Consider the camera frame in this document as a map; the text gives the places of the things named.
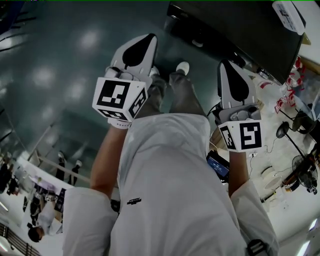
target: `white shirt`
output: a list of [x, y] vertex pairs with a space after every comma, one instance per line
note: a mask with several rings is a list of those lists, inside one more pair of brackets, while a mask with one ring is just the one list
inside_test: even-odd
[[108, 197], [66, 191], [63, 255], [245, 255], [261, 239], [277, 255], [271, 223], [251, 181], [229, 198], [206, 162], [209, 122], [200, 115], [137, 119], [121, 154], [117, 217]]
[[48, 201], [39, 213], [36, 225], [42, 227], [45, 235], [53, 236], [57, 234], [62, 225], [55, 217], [56, 211], [54, 204]]

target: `white sneaker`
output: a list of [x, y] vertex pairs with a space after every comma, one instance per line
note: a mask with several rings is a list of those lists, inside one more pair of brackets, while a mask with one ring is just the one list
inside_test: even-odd
[[156, 66], [153, 66], [153, 67], [151, 68], [151, 70], [150, 70], [149, 77], [152, 77], [152, 76], [155, 75], [155, 74], [160, 75], [159, 70], [157, 69], [157, 67], [156, 67]]
[[183, 62], [179, 63], [178, 66], [176, 66], [175, 71], [182, 70], [184, 72], [184, 74], [187, 75], [189, 73], [189, 69], [190, 69], [189, 63], [186, 61], [183, 61]]
[[62, 162], [62, 163], [65, 162], [65, 156], [61, 151], [58, 152], [58, 158], [59, 158], [60, 162]]
[[81, 167], [81, 166], [82, 166], [82, 162], [81, 162], [80, 160], [77, 160], [77, 161], [75, 162], [75, 166]]

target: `white box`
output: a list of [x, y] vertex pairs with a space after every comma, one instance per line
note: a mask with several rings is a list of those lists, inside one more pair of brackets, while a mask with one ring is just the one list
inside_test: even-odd
[[98, 77], [92, 107], [105, 118], [132, 122], [147, 98], [143, 81]]

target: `glossy floor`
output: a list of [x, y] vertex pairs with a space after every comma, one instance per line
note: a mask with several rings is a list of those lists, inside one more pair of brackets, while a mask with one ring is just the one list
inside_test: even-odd
[[[88, 176], [108, 128], [93, 108], [97, 77], [103, 76], [115, 50], [128, 40], [154, 33], [155, 64], [165, 72], [186, 60], [204, 111], [217, 103], [218, 61], [165, 30], [169, 2], [26, 2], [21, 28], [0, 35], [0, 101], [20, 138], [31, 151], [49, 125], [40, 152], [57, 160], [83, 160]], [[168, 111], [167, 89], [162, 110]], [[215, 128], [213, 118], [211, 129]]]

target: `strap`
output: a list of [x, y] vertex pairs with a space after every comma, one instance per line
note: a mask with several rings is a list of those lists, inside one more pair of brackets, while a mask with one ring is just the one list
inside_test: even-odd
[[115, 118], [108, 118], [108, 124], [112, 125], [115, 128], [126, 130], [131, 125], [131, 122], [125, 122]]
[[249, 256], [268, 256], [267, 247], [260, 239], [252, 240], [247, 247]]

